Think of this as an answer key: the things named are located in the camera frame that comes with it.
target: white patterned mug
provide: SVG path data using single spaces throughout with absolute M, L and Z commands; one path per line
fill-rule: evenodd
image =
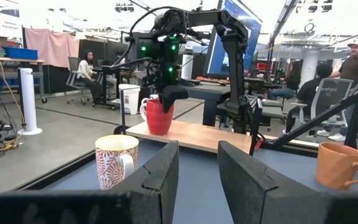
M 100 188 L 107 190 L 120 183 L 136 170 L 139 140 L 115 134 L 95 142 L 96 166 Z

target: white pillar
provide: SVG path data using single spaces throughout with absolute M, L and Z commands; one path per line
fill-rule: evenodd
M 320 53 L 319 50 L 304 49 L 302 72 L 301 72 L 301 83 L 299 85 L 299 89 L 302 87 L 302 85 L 305 82 L 314 79 L 319 53 Z

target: blue bin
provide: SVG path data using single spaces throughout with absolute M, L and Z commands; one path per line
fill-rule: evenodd
M 38 59 L 38 50 L 20 49 L 17 47 L 3 47 L 3 49 L 5 49 L 6 56 L 9 58 L 29 59 L 29 60 Z

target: woman sitting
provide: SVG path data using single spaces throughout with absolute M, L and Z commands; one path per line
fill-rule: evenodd
M 282 89 L 269 90 L 267 98 L 277 100 L 277 97 L 292 98 L 301 82 L 302 62 L 294 61 L 290 64 L 290 74 L 285 78 L 286 87 Z
M 93 53 L 90 50 L 87 50 L 82 58 L 82 61 L 78 65 L 78 74 L 77 80 L 84 82 L 87 87 L 91 90 L 92 98 L 94 103 L 101 103 L 102 97 L 102 86 L 100 83 L 92 78 L 92 75 L 95 73 L 93 69 Z

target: white sneaker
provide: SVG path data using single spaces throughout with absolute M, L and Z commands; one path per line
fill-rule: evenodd
M 321 131 L 317 131 L 317 135 L 318 135 L 318 136 L 328 137 L 328 136 L 329 136 L 329 132 L 327 132 L 326 130 L 321 130 Z
M 328 139 L 331 139 L 333 141 L 345 141 L 346 137 L 341 135 L 341 134 L 339 134 L 339 133 L 337 133 L 337 134 L 335 134 L 333 136 L 328 137 Z

